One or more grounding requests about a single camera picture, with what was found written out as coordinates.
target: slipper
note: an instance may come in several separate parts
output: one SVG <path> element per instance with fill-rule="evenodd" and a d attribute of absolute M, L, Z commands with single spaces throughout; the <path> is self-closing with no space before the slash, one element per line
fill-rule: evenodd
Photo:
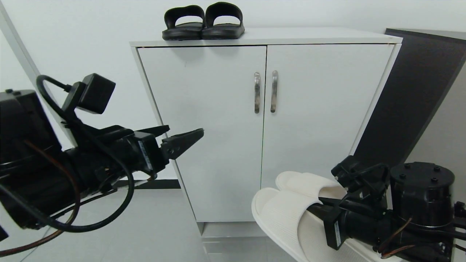
<path fill-rule="evenodd" d="M 347 193 L 338 182 L 312 173 L 282 172 L 275 179 L 275 184 L 280 190 L 290 190 L 314 198 L 341 199 Z"/>
<path fill-rule="evenodd" d="M 338 251 L 327 246 L 322 221 L 306 210 L 315 203 L 320 203 L 318 198 L 264 188 L 253 198 L 252 213 L 268 237 L 298 262 L 382 261 L 373 259 L 368 251 L 352 249 L 346 242 Z M 399 262 L 401 259 L 391 257 L 383 261 Z"/>
<path fill-rule="evenodd" d="M 176 21 L 183 16 L 198 16 L 202 22 L 189 22 L 175 25 Z M 204 10 L 200 6 L 192 5 L 176 7 L 165 12 L 165 25 L 167 29 L 162 31 L 164 40 L 199 40 L 201 31 L 205 27 Z"/>
<path fill-rule="evenodd" d="M 238 18 L 240 24 L 213 24 L 217 17 L 224 15 Z M 202 30 L 202 39 L 238 39 L 243 33 L 243 13 L 236 5 L 218 2 L 206 9 L 206 28 Z"/>
<path fill-rule="evenodd" d="M 293 171 L 282 172 L 275 179 L 275 184 L 280 190 L 292 191 L 313 199 L 318 199 L 319 197 L 341 199 L 347 193 L 338 182 L 312 173 L 299 173 Z M 316 216 L 314 217 L 318 219 L 323 228 L 322 220 Z M 382 260 L 380 258 L 380 254 L 374 252 L 369 245 L 363 244 L 356 239 L 348 238 L 345 241 L 345 244 L 356 252 L 364 254 L 368 261 Z M 392 259 L 394 262 L 401 261 L 401 258 L 398 257 L 392 257 Z"/>

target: dark gray panel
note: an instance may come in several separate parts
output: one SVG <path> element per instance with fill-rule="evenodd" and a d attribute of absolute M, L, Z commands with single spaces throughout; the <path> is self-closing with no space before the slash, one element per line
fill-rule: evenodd
<path fill-rule="evenodd" d="M 403 37 L 355 156 L 367 165 L 406 160 L 463 67 L 466 41 L 387 29 Z"/>

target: black cable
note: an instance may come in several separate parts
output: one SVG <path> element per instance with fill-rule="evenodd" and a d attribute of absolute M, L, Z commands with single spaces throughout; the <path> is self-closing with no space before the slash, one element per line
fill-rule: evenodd
<path fill-rule="evenodd" d="M 462 246 L 460 246 L 460 245 L 458 245 L 458 244 L 455 244 L 455 247 L 456 247 L 457 249 L 461 250 L 461 251 L 466 252 L 466 248 L 464 248 L 464 247 L 462 247 Z"/>
<path fill-rule="evenodd" d="M 113 190 L 108 191 L 107 193 L 100 194 L 100 195 L 98 195 L 98 196 L 95 196 L 95 197 L 91 197 L 91 198 L 89 198 L 89 199 L 86 199 L 86 200 L 84 200 L 83 202 L 81 202 L 81 206 L 84 205 L 84 204 L 87 204 L 87 203 L 89 203 L 89 202 L 92 202 L 92 201 L 94 201 L 94 200 L 97 200 L 97 199 L 99 199 L 99 198 L 102 198 L 102 197 L 104 197 L 104 196 L 108 196 L 108 195 L 110 195 L 110 194 L 113 194 L 113 193 L 115 193 L 116 191 L 117 191 L 116 189 L 113 189 Z M 59 213 L 53 215 L 52 218 L 53 218 L 53 219 L 58 219 L 59 217 L 63 216 L 64 214 L 66 214 L 66 213 L 68 213 L 69 211 L 73 210 L 74 207 L 75 207 L 75 206 L 68 207 L 67 209 L 65 209 L 65 210 L 63 210 L 63 211 L 60 211 Z"/>
<path fill-rule="evenodd" d="M 126 177 L 128 178 L 128 193 L 126 194 L 126 197 L 123 201 L 123 203 L 120 205 L 120 207 L 112 213 L 110 216 L 108 216 L 106 219 L 91 224 L 91 225 L 86 225 L 86 226 L 72 226 L 72 225 L 67 225 L 65 223 L 61 223 L 59 221 L 56 221 L 52 219 L 50 216 L 45 215 L 43 212 L 32 206 L 27 200 L 25 200 L 23 197 L 20 195 L 16 194 L 13 191 L 8 190 L 6 187 L 0 185 L 0 190 L 2 190 L 5 194 L 13 198 L 22 208 L 24 208 L 28 213 L 33 215 L 38 221 L 41 223 L 65 231 L 65 232 L 73 232 L 73 233 L 81 233 L 81 232 L 89 232 L 93 231 L 99 228 L 102 228 L 108 224 L 110 224 L 113 220 L 115 220 L 121 213 L 126 209 L 126 207 L 129 205 L 133 194 L 134 194 L 134 178 L 132 173 L 129 171 L 128 167 L 116 157 L 113 152 L 107 148 L 102 142 L 100 142 L 97 138 L 95 138 L 84 126 L 84 124 L 78 119 L 69 119 L 68 116 L 65 114 L 65 112 L 53 101 L 53 99 L 50 97 L 50 95 L 47 93 L 44 87 L 44 81 L 51 82 L 61 88 L 63 88 L 65 91 L 68 89 L 67 85 L 64 85 L 60 83 L 59 81 L 45 75 L 40 75 L 36 79 L 36 84 L 37 84 L 37 89 L 40 92 L 41 96 L 44 98 L 45 102 L 49 104 L 49 106 L 63 119 L 65 120 L 68 124 L 73 124 L 75 127 L 78 127 L 79 130 L 83 133 L 84 136 L 86 136 L 87 139 L 89 139 L 99 150 L 107 154 L 111 159 L 113 159 L 121 168 L 125 171 Z"/>

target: red wire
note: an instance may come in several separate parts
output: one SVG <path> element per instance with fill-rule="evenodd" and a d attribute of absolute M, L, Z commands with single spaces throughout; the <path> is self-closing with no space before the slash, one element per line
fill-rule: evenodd
<path fill-rule="evenodd" d="M 81 203 L 80 202 L 81 201 L 81 196 L 80 196 L 79 187 L 78 187 L 78 183 L 77 183 L 76 179 L 74 178 L 74 176 L 72 176 L 70 174 L 70 172 L 60 162 L 58 162 L 56 159 L 54 159 L 53 157 L 48 155 L 42 149 L 35 146 L 33 143 L 31 143 L 28 140 L 24 140 L 24 143 L 27 144 L 32 149 L 34 149 L 35 151 L 37 151 L 39 154 L 41 154 L 44 158 L 46 158 L 49 162 L 51 162 L 55 167 L 60 169 L 68 177 L 69 181 L 71 182 L 71 184 L 73 186 L 73 189 L 74 189 L 74 192 L 75 192 L 75 205 L 74 205 L 74 208 L 73 208 L 73 212 L 71 213 L 70 217 L 66 221 L 67 224 L 71 225 L 74 222 L 74 220 L 76 219 L 76 217 L 78 216 L 79 206 L 81 205 L 80 204 Z M 46 236 L 44 238 L 41 238 L 41 239 L 39 239 L 39 240 L 37 240 L 35 242 L 32 242 L 30 244 L 20 246 L 20 247 L 17 247 L 17 248 L 2 250 L 2 251 L 0 251 L 0 257 L 17 254 L 17 253 L 24 252 L 26 250 L 38 247 L 38 246 L 40 246 L 42 244 L 45 244 L 45 243 L 51 241 L 52 239 L 54 239 L 56 237 L 58 237 L 62 233 L 63 233 L 63 231 L 57 230 L 57 231 L 53 232 L 52 234 L 50 234 L 50 235 L 48 235 L 48 236 Z"/>

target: white wall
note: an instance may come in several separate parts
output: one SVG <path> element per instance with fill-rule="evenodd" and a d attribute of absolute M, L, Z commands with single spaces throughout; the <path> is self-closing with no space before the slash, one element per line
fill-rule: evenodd
<path fill-rule="evenodd" d="M 129 41 L 159 39 L 164 12 L 192 1 L 2 0 L 42 74 L 74 83 L 97 72 L 117 83 L 103 116 L 79 112 L 102 128 L 157 125 L 132 57 Z M 203 8 L 215 1 L 198 0 Z M 382 33 L 386 27 L 466 30 L 466 1 L 238 0 L 250 27 L 341 26 Z M 10 64 L 11 59 L 4 59 Z M 54 96 L 63 101 L 65 93 Z M 171 166 L 162 178 L 176 178 Z"/>

